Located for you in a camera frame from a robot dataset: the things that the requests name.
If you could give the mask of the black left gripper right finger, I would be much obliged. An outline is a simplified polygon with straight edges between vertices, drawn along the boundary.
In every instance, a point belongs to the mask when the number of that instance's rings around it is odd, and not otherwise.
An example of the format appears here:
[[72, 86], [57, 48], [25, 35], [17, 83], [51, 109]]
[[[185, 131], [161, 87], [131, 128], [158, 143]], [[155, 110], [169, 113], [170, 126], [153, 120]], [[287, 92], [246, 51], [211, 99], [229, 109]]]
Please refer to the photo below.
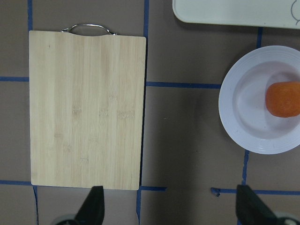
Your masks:
[[238, 185], [236, 216], [242, 225], [284, 225], [248, 185]]

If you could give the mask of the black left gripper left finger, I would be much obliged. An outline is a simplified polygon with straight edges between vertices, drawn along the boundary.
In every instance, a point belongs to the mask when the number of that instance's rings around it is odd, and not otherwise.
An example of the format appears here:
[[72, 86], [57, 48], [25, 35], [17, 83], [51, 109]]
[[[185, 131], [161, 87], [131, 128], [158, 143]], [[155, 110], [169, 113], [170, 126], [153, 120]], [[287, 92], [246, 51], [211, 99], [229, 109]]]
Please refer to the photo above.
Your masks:
[[75, 221], [79, 225], [101, 225], [103, 220], [104, 189], [103, 186], [94, 186], [76, 214]]

